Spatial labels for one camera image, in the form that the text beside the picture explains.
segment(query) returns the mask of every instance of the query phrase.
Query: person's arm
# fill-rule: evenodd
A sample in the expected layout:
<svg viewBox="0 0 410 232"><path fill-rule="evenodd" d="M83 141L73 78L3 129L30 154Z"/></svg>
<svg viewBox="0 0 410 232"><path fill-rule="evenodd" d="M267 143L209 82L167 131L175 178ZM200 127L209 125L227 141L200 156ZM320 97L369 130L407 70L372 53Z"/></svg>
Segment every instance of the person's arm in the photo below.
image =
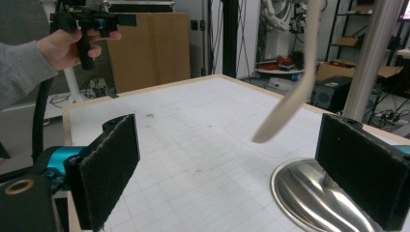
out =
<svg viewBox="0 0 410 232"><path fill-rule="evenodd" d="M37 42L15 46L0 43L0 111L57 71L80 64L75 43L81 36L79 30L58 30ZM121 34L110 32L109 38L101 38L99 31L91 30L88 37L90 42L120 40ZM101 52L98 45L91 44L88 56L96 58Z"/></svg>
<svg viewBox="0 0 410 232"><path fill-rule="evenodd" d="M44 59L36 42L0 43L0 111L57 73Z"/></svg>

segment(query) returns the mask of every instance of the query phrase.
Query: grid paper surface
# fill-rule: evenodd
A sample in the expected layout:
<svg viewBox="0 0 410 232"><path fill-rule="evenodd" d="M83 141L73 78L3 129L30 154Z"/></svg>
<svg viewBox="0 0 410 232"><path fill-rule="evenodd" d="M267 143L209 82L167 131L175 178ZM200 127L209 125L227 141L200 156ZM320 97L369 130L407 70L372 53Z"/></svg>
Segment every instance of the grid paper surface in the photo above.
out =
<svg viewBox="0 0 410 232"><path fill-rule="evenodd" d="M135 114L141 161L104 230L303 231L279 209L271 176L287 160L314 157L321 116L300 109L271 141L250 142L277 103L212 78L72 109L74 146Z"/></svg>

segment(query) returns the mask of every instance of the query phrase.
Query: gray sleeve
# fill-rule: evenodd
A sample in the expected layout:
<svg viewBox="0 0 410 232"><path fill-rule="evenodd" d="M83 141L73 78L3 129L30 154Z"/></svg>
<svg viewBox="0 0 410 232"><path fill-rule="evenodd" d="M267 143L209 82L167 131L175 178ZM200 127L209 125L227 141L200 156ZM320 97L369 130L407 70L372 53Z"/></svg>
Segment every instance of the gray sleeve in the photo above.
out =
<svg viewBox="0 0 410 232"><path fill-rule="evenodd" d="M36 42L22 45L0 43L0 111L57 73L46 62Z"/></svg>

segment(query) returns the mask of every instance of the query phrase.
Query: black foam pad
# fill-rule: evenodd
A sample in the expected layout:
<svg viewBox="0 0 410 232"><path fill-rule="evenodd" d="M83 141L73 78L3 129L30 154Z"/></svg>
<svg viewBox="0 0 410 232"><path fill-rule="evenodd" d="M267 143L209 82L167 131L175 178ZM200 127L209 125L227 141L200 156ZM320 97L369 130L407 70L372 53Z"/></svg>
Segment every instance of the black foam pad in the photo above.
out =
<svg viewBox="0 0 410 232"><path fill-rule="evenodd" d="M81 229L99 231L139 162L134 116L105 123L103 133L64 162Z"/></svg>
<svg viewBox="0 0 410 232"><path fill-rule="evenodd" d="M410 206L409 157L362 126L323 115L315 158L384 230L400 230Z"/></svg>

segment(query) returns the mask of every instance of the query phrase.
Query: person's hand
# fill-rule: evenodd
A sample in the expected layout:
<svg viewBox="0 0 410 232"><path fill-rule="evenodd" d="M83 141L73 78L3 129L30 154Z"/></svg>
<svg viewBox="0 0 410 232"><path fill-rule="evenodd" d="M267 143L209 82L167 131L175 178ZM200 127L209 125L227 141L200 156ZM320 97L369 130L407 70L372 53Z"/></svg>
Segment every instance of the person's hand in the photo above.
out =
<svg viewBox="0 0 410 232"><path fill-rule="evenodd" d="M56 70L60 71L80 64L76 42L81 39L81 31L77 30L73 33L67 33L63 30L58 30L53 34L37 41L37 47L42 53L45 60ZM100 32L90 30L88 39L91 42L101 40L120 40L119 32L110 32L109 38L101 38ZM100 56L102 49L96 44L91 44L91 49L88 51L88 56L96 58Z"/></svg>

